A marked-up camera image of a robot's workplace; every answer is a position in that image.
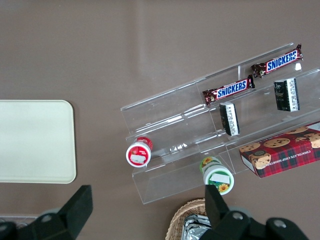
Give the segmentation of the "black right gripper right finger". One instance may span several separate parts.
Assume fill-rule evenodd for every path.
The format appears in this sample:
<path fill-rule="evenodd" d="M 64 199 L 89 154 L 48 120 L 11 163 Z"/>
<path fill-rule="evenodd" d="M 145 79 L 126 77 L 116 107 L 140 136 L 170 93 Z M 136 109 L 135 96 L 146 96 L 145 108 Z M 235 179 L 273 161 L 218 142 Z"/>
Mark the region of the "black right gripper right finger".
<path fill-rule="evenodd" d="M 211 229 L 202 240 L 307 240 L 291 220 L 271 217 L 265 224 L 240 210 L 230 210 L 214 185 L 205 186 L 205 210 Z"/>

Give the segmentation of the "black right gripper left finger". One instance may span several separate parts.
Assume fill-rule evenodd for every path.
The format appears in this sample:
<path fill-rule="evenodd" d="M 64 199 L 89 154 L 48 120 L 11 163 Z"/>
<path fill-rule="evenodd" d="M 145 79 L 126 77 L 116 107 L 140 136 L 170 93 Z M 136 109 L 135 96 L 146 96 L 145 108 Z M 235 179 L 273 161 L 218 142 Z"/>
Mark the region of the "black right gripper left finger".
<path fill-rule="evenodd" d="M 56 213 L 39 216 L 17 228 L 13 221 L 0 224 L 2 240 L 75 240 L 93 211 L 92 186 L 82 185 Z"/>

